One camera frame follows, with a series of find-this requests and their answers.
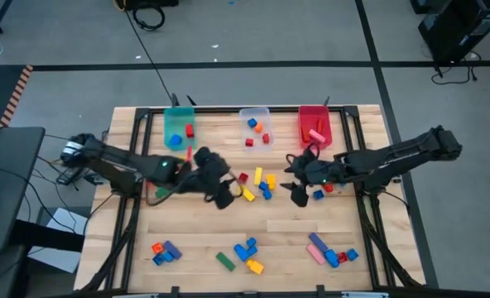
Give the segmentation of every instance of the pink block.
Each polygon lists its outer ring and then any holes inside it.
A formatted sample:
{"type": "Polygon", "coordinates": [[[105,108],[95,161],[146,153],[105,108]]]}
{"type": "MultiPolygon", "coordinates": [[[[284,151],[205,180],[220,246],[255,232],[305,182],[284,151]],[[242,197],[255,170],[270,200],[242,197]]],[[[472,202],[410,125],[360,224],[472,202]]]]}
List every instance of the pink block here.
{"type": "Polygon", "coordinates": [[[310,129],[310,136],[319,141],[319,143],[323,143],[324,141],[326,141],[325,137],[322,137],[320,133],[314,131],[313,129],[310,129]]]}
{"type": "Polygon", "coordinates": [[[311,256],[320,264],[324,264],[326,260],[324,259],[324,256],[322,255],[322,252],[319,251],[319,249],[313,245],[310,244],[308,245],[305,249],[308,250],[308,252],[311,253],[311,256]]]}

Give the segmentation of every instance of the green block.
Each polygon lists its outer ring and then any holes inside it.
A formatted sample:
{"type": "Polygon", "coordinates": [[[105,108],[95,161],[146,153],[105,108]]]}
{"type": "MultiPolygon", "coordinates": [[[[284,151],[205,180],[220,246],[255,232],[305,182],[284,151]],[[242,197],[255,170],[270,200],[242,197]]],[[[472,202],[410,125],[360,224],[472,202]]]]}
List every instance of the green block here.
{"type": "Polygon", "coordinates": [[[233,271],[236,268],[236,265],[232,261],[230,261],[224,253],[220,252],[215,256],[229,271],[233,271]]]}
{"type": "Polygon", "coordinates": [[[169,190],[165,189],[165,188],[162,188],[162,187],[159,187],[158,190],[156,190],[156,193],[155,193],[155,197],[157,199],[160,199],[162,198],[163,196],[165,195],[168,195],[170,193],[169,190]]]}

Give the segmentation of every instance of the teal bin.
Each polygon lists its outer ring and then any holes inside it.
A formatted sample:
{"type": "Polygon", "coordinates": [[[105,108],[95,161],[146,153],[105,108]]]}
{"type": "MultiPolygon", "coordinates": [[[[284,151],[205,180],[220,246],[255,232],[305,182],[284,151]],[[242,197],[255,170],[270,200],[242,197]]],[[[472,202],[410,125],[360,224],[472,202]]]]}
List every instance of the teal bin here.
{"type": "Polygon", "coordinates": [[[167,108],[164,110],[164,144],[172,151],[186,150],[187,146],[195,149],[197,135],[195,132],[195,111],[193,107],[167,108]],[[186,124],[194,127],[194,138],[186,137],[186,124]],[[182,137],[182,143],[171,145],[171,136],[174,134],[182,137]]]}

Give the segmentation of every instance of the wooden table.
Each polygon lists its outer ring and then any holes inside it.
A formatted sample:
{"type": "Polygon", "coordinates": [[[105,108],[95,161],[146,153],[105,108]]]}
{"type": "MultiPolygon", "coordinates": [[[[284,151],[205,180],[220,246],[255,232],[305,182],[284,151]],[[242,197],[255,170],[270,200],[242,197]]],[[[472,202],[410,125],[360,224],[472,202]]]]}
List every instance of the wooden table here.
{"type": "MultiPolygon", "coordinates": [[[[360,105],[358,108],[367,148],[389,145],[380,107],[360,105]]],[[[128,149],[135,110],[115,108],[109,145],[128,149]]],[[[272,151],[267,152],[243,151],[236,113],[196,114],[196,137],[199,146],[218,152],[237,175],[245,172],[249,178],[253,177],[255,168],[261,166],[264,175],[276,175],[277,184],[292,182],[294,177],[283,173],[283,169],[287,167],[287,153],[298,155],[302,151],[298,145],[296,119],[296,113],[271,114],[276,140],[272,151]]],[[[332,160],[333,154],[347,151],[339,114],[331,113],[330,122],[334,142],[320,153],[324,160],[332,160]]],[[[353,124],[350,125],[355,136],[353,124]]],[[[142,128],[138,135],[137,152],[141,150],[143,131],[142,128]]],[[[163,144],[163,115],[153,118],[149,154],[176,155],[163,144]]],[[[279,185],[269,201],[262,198],[259,189],[252,185],[252,179],[247,182],[247,187],[257,195],[256,200],[248,202],[238,198],[224,210],[216,209],[214,203],[206,204],[202,195],[174,195],[156,207],[148,207],[142,201],[129,292],[169,292],[172,286],[180,286],[181,292],[315,291],[316,285],[321,284],[327,291],[372,288],[351,185],[337,187],[333,194],[327,194],[320,201],[310,198],[306,208],[297,207],[290,200],[290,191],[279,185]],[[320,266],[305,250],[310,243],[310,232],[319,233],[333,250],[342,252],[355,248],[360,257],[336,269],[327,264],[320,266]],[[250,272],[233,251],[235,244],[244,245],[250,237],[257,239],[258,253],[254,259],[265,266],[260,276],[250,272]],[[151,260],[151,245],[166,240],[171,240],[183,252],[183,257],[157,267],[151,260]],[[224,252],[237,265],[233,272],[215,258],[218,252],[224,252]]],[[[402,197],[398,184],[389,185],[387,191],[402,197]]],[[[98,187],[93,208],[108,195],[108,186],[98,187]]],[[[424,276],[405,205],[386,194],[379,198],[389,248],[412,277],[423,283],[424,276]]],[[[109,254],[117,211],[118,198],[112,198],[91,218],[75,289],[90,280],[109,254]]],[[[380,282],[385,284],[381,256],[376,248],[374,252],[380,282]]],[[[116,287],[120,285],[123,260],[121,255],[114,282],[116,287]]]]}

